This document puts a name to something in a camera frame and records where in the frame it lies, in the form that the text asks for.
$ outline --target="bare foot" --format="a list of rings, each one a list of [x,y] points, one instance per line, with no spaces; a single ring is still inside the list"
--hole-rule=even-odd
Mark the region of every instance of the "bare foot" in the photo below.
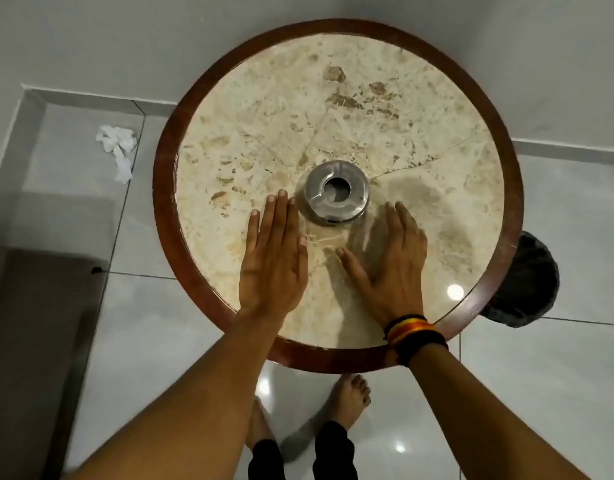
[[[276,440],[274,434],[269,429],[267,418],[265,417],[265,409],[260,403],[260,399],[254,398],[254,404],[251,408],[251,416],[249,417],[249,430],[245,437],[245,444],[250,450],[260,440]]]
[[[364,409],[371,404],[370,393],[367,381],[360,374],[340,376],[331,391],[329,419],[340,423],[349,431]]]

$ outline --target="person's left arm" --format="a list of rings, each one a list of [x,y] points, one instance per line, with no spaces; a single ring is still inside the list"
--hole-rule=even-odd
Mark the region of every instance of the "person's left arm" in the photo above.
[[[223,337],[74,474],[85,479],[222,479],[236,470],[258,375],[307,286],[306,240],[287,193],[253,211],[240,311]]]

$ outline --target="brown wooden border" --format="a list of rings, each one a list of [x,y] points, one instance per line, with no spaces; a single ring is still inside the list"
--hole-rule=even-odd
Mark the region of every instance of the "brown wooden border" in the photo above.
[[[221,330],[235,313],[209,286],[194,264],[183,238],[176,208],[178,148],[198,105],[230,70],[252,55],[280,42],[320,33],[351,34],[381,40],[423,57],[455,82],[478,109],[494,137],[504,177],[504,215],[494,254],[476,286],[436,326],[449,340],[460,333],[487,304],[506,275],[522,230],[523,192],[520,168],[500,115],[479,85],[437,48],[406,32],[366,20],[327,19],[296,23],[260,34],[221,57],[184,95],[162,132],[153,168],[156,226],[167,260],[187,294]],[[393,365],[387,346],[367,349],[325,349],[277,337],[269,359],[303,371],[366,372]]]

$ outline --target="black trash bin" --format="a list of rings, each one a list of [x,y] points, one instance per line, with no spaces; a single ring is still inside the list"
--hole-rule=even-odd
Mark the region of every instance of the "black trash bin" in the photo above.
[[[558,265],[549,249],[522,231],[509,272],[480,314],[510,327],[525,326],[551,309],[559,286]]]

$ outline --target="wall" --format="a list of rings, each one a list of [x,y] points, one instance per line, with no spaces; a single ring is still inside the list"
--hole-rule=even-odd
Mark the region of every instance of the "wall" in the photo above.
[[[325,17],[430,41],[513,137],[614,147],[614,0],[0,0],[0,151],[20,84],[177,101],[239,42]]]

